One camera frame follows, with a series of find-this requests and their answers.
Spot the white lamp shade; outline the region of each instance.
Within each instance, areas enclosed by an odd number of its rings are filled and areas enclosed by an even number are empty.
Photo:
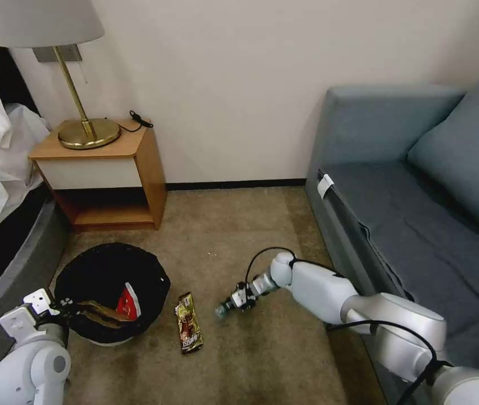
[[[0,0],[0,46],[37,48],[105,34],[91,0]]]

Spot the carpet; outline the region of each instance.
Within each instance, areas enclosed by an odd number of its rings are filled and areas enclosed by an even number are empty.
[[[363,344],[323,324],[284,290],[223,320],[214,308],[243,279],[252,256],[285,246],[330,264],[302,187],[169,193],[161,230],[72,235],[61,268],[97,244],[123,242],[157,255],[171,280],[163,312],[142,335],[102,348],[71,333],[66,405],[384,404]],[[277,252],[263,254],[251,275]],[[204,347],[180,353],[174,306],[193,293]]]

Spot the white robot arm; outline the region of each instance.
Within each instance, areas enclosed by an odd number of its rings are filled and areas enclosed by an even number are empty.
[[[445,359],[446,321],[439,314],[391,294],[360,296],[348,279],[297,260],[291,253],[279,253],[268,270],[248,284],[239,283],[216,314],[222,317],[233,308],[250,308],[257,298],[279,288],[290,291],[300,305],[326,323],[369,322],[352,329],[373,334],[377,361],[406,381],[420,377],[433,352],[436,359]],[[479,370],[447,364],[430,377],[433,404],[479,405]]]
[[[38,315],[57,314],[45,290],[35,291],[24,302],[0,318],[5,332],[16,340],[0,362],[0,405],[62,405],[71,369],[64,329],[54,323],[37,326]]]

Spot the bed frame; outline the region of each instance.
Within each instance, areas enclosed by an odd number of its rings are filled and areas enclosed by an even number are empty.
[[[8,49],[0,48],[0,97],[39,113]],[[32,291],[48,287],[63,253],[69,225],[52,199],[46,199],[21,248],[0,276],[0,316]],[[0,360],[13,345],[0,327]]]

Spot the white wall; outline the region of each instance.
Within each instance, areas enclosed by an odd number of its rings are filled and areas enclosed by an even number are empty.
[[[479,77],[479,0],[94,0],[70,64],[88,115],[155,122],[168,182],[304,177],[326,89]],[[42,114],[76,117],[57,64],[13,51]]]

